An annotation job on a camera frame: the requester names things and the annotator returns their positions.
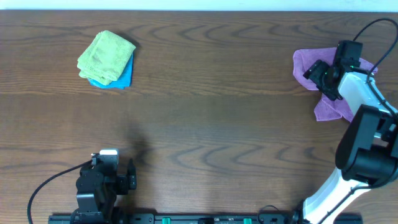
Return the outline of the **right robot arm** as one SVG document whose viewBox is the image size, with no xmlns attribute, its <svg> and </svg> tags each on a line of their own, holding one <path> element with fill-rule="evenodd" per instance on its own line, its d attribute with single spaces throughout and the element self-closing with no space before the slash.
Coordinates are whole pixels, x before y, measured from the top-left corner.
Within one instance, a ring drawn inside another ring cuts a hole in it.
<svg viewBox="0 0 398 224">
<path fill-rule="evenodd" d="M 336 167 L 302 204 L 301 223 L 333 223 L 356 198 L 397 178 L 397 110 L 357 62 L 317 60 L 305 73 L 326 96 L 347 102 L 354 118 L 336 150 Z"/>
</svg>

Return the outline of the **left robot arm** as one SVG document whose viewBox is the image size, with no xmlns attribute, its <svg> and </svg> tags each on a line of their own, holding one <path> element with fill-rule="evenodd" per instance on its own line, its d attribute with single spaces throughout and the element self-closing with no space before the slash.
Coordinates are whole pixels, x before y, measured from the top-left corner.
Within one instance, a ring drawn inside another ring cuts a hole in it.
<svg viewBox="0 0 398 224">
<path fill-rule="evenodd" d="M 127 195 L 137 187 L 136 167 L 130 159 L 127 173 L 118 174 L 119 155 L 95 153 L 80 169 L 76 181 L 78 208 L 70 216 L 70 224 L 129 223 L 130 218 L 115 206 L 118 195 Z"/>
</svg>

